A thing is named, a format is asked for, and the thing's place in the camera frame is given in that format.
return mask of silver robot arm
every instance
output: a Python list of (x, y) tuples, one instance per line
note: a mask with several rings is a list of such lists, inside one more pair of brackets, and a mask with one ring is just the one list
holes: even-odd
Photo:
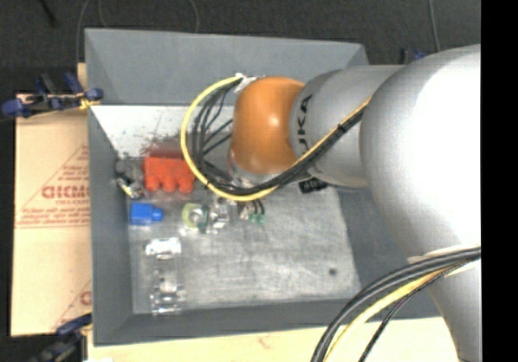
[[(409, 258), (481, 244), (481, 47), (408, 66), (359, 66), (316, 77), (291, 110), (297, 157), (369, 96), (363, 120), (309, 170), (368, 187)], [(480, 262), (431, 287), (459, 359), (482, 360)]]

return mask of cable bundle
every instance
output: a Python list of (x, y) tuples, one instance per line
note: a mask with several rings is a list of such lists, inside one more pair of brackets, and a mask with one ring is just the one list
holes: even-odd
[[(301, 177), (306, 177), (307, 170), (311, 168), (311, 166), (320, 159), (344, 133), (361, 120), (363, 112), (370, 100), (369, 97), (352, 113), (345, 116), (340, 123), (332, 128), (326, 136), (301, 156), (288, 170), (280, 173), (267, 182), (245, 188), (237, 185), (226, 171), (217, 168), (205, 158), (210, 150), (230, 138), (229, 135), (220, 139), (209, 148), (206, 148), (208, 142), (216, 134), (231, 124), (230, 120), (218, 128), (213, 134), (207, 136), (208, 129), (221, 113), (225, 96), (231, 89), (239, 86), (244, 79), (244, 76), (238, 75), (209, 86), (187, 109), (187, 113), (185, 114), (180, 130), (180, 145), (182, 153), (196, 177), (208, 189), (212, 190), (217, 195), (235, 201), (248, 202), (262, 198), (267, 194), (271, 194), (277, 188), (299, 181)], [(194, 110), (205, 99), (206, 102), (202, 105), (202, 108), (194, 121), (193, 132), (190, 136), (192, 144), (191, 150), (189, 151), (187, 144), (187, 130), (189, 128), (190, 118), (193, 116)], [(218, 106), (218, 109), (211, 117), (210, 115), (212, 110), (216, 106)]]
[[(319, 343), (316, 345), (311, 362), (324, 362), (329, 360), (331, 354), (336, 350), (337, 345), (342, 343), (354, 328), (395, 303), (381, 322), (378, 330), (374, 333), (365, 351), (360, 356), (359, 362), (364, 362), (391, 318), (394, 317), (416, 293), (466, 264), (480, 259), (481, 254), (481, 247), (478, 246), (463, 249), (455, 253), (426, 258), (399, 270), (395, 270), (383, 278), (376, 280), (351, 299), (329, 324)], [(373, 304), (369, 305), (373, 299), (380, 296), (380, 299), (377, 299)], [(358, 309), (361, 309), (362, 306), (365, 305), (369, 306), (349, 323), (340, 336), (333, 342), (333, 338), (342, 323), (350, 319)]]

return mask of blue clamp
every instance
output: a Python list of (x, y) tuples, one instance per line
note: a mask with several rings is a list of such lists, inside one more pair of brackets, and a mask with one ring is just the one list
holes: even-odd
[(36, 80), (36, 93), (24, 100), (12, 99), (2, 104), (2, 112), (8, 117), (30, 117), (34, 114), (87, 107), (100, 101), (104, 93), (100, 88), (84, 90), (75, 75), (67, 71), (63, 75), (67, 89), (58, 90), (47, 73)]
[(33, 356), (28, 362), (63, 362), (75, 351), (79, 357), (87, 354), (87, 338), (79, 329), (91, 324), (91, 313), (77, 317), (65, 323), (56, 330), (58, 341), (47, 346), (37, 356)]

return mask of black connector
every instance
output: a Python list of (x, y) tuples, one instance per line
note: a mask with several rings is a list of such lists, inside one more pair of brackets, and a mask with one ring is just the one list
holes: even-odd
[(300, 192), (303, 194), (310, 194), (311, 192), (315, 192), (317, 190), (322, 190), (329, 186), (328, 183), (321, 181), (315, 177), (308, 179), (306, 181), (299, 182)]

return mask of cardboard sheet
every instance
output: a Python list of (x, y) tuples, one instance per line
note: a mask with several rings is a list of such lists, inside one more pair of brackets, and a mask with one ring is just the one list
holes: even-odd
[(11, 335), (91, 311), (87, 113), (16, 122)]

